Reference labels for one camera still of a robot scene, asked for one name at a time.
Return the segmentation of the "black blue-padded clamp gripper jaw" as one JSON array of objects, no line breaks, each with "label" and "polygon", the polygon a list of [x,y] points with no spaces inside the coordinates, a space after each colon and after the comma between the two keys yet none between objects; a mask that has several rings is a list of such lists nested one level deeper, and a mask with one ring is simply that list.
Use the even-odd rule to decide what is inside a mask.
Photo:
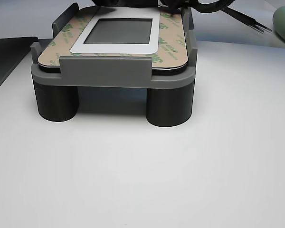
[{"label": "black blue-padded clamp gripper jaw", "polygon": [[170,15],[179,14],[179,8],[182,4],[181,0],[160,0],[160,2],[165,6],[165,12]]}]

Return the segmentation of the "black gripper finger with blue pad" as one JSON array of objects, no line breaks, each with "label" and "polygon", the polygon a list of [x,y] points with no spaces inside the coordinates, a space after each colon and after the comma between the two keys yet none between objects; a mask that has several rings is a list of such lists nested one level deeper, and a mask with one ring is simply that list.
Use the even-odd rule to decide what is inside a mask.
[{"label": "black gripper finger with blue pad", "polygon": [[95,0],[95,4],[101,7],[112,7],[118,5],[119,0]]}]

